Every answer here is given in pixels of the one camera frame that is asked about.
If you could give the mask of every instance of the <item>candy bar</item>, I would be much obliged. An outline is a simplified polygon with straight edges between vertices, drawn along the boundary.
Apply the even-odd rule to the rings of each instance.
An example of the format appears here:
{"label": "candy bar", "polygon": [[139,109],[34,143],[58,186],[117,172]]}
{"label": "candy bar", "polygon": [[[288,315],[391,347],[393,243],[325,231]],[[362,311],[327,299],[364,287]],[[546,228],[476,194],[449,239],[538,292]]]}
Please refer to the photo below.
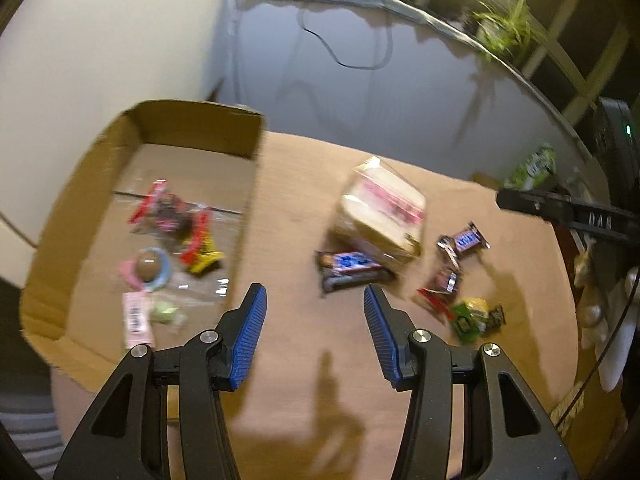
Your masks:
{"label": "candy bar", "polygon": [[425,287],[416,290],[415,303],[449,318],[449,305],[456,299],[461,275],[459,269],[441,267]]}
{"label": "candy bar", "polygon": [[371,260],[366,254],[353,251],[347,253],[316,253],[316,264],[321,272],[323,292],[338,288],[388,282],[394,274]]}
{"label": "candy bar", "polygon": [[463,231],[453,236],[454,248],[459,258],[465,258],[480,249],[488,249],[490,245],[484,239],[473,222]]}

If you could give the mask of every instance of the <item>cardboard box flap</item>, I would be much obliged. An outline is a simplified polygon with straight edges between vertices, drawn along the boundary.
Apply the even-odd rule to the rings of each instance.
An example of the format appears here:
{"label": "cardboard box flap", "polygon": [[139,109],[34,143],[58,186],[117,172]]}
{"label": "cardboard box flap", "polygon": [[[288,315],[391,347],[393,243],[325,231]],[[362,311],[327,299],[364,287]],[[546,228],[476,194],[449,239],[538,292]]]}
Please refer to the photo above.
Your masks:
{"label": "cardboard box flap", "polygon": [[148,144],[167,144],[251,158],[263,117],[245,108],[189,101],[145,101],[127,112]]}
{"label": "cardboard box flap", "polygon": [[110,203],[111,189],[139,145],[132,121],[120,116],[76,166],[51,210],[31,264],[20,301],[25,331],[60,337],[78,272]]}

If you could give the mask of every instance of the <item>cardboard box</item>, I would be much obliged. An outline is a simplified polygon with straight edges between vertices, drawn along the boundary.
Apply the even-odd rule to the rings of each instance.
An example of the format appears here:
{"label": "cardboard box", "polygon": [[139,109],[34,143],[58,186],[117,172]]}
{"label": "cardboard box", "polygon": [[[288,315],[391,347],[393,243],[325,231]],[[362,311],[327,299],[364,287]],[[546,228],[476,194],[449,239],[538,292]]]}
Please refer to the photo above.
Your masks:
{"label": "cardboard box", "polygon": [[[132,234],[127,224],[157,178],[167,179],[187,202],[213,206],[222,210],[216,212],[220,218],[232,219],[231,227],[213,233],[225,253],[216,271],[221,274],[210,273],[200,285],[216,286],[222,275],[233,283],[261,132],[262,116],[250,110],[149,101],[100,134],[49,215],[22,294],[23,335],[47,363],[97,392],[126,353],[122,293],[130,288],[118,264],[157,245],[151,235]],[[215,326],[229,307],[228,295],[218,296],[215,304],[190,307],[177,335],[156,325],[156,348],[183,344],[203,326]]]}

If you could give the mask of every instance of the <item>gray wall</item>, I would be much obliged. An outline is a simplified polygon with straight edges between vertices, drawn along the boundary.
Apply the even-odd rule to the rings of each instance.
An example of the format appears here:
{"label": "gray wall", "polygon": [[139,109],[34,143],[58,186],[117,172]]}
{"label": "gray wall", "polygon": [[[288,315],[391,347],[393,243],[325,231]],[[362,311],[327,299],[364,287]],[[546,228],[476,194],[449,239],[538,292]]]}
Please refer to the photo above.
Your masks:
{"label": "gray wall", "polygon": [[[377,71],[336,64],[298,24],[295,2],[239,0],[228,77],[218,96],[263,112],[271,130],[335,142],[468,178],[505,177],[541,142],[568,175],[575,141],[519,79],[431,27],[391,18],[393,54]],[[387,48],[384,10],[310,4],[306,26],[347,64]],[[240,97],[233,83],[238,64]]]}

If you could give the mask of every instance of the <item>black cable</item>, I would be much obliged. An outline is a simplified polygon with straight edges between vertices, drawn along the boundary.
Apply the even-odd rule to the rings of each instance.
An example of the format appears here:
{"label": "black cable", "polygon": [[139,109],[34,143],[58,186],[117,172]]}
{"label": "black cable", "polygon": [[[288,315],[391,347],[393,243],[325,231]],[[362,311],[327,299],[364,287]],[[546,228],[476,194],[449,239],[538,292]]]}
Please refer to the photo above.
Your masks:
{"label": "black cable", "polygon": [[620,330],[620,327],[622,326],[622,322],[625,320],[626,313],[628,312],[629,307],[631,307],[631,303],[633,303],[634,297],[636,295],[636,288],[638,288],[638,283],[640,283],[640,271],[636,273],[636,279],[634,280],[634,286],[631,287],[631,293],[629,294],[629,299],[627,300],[624,309],[622,309],[622,315],[620,316],[620,319],[618,320],[618,323],[616,323],[616,326],[614,327],[613,331],[611,332],[611,336],[609,337],[609,340],[604,345],[604,348],[602,349],[602,353],[600,354],[600,357],[598,357],[598,360],[596,361],[595,366],[591,369],[591,371],[589,372],[589,375],[587,375],[587,378],[582,383],[582,386],[580,387],[578,392],[575,394],[575,397],[571,401],[571,404],[569,404],[569,407],[566,410],[564,410],[564,413],[562,414],[562,416],[558,420],[558,423],[556,424],[556,429],[559,428],[560,425],[567,418],[567,416],[569,415],[569,412],[571,412],[571,410],[575,406],[575,403],[578,402],[578,399],[580,399],[580,396],[584,393],[584,389],[587,387],[587,384],[589,384],[589,381],[591,380],[593,375],[596,373],[598,368],[600,368],[600,364],[602,363],[605,355],[607,354],[607,351],[609,351],[609,348],[610,348],[611,344],[613,343],[613,340],[618,335],[618,331]]}
{"label": "black cable", "polygon": [[306,10],[308,9],[309,3],[311,3],[312,1],[314,1],[314,0],[306,0],[305,1],[306,5],[303,6],[303,7],[300,7],[300,10],[298,11],[298,25],[305,32],[308,32],[309,34],[312,34],[313,36],[318,38],[320,43],[322,43],[322,46],[324,46],[324,48],[329,53],[329,56],[331,56],[331,58],[338,65],[343,66],[345,68],[351,68],[353,70],[380,70],[381,68],[384,68],[385,66],[388,65],[389,61],[391,60],[391,56],[392,56],[392,54],[394,52],[394,40],[393,40],[392,31],[391,31],[391,25],[392,25],[391,24],[391,12],[389,11],[387,6],[385,5],[385,0],[380,0],[380,1],[382,2],[383,8],[385,9],[385,17],[386,17],[386,26],[385,26],[385,29],[386,29],[386,52],[385,52],[385,56],[383,57],[382,61],[380,61],[379,63],[376,63],[374,65],[370,65],[370,66],[349,65],[349,64],[341,62],[338,59],[338,57],[335,55],[334,50],[326,42],[326,40],[322,36],[320,36],[320,34],[318,34],[317,32],[314,32],[314,31],[312,31],[312,30],[310,30],[309,28],[306,27],[305,20],[304,20],[304,15],[305,15]]}

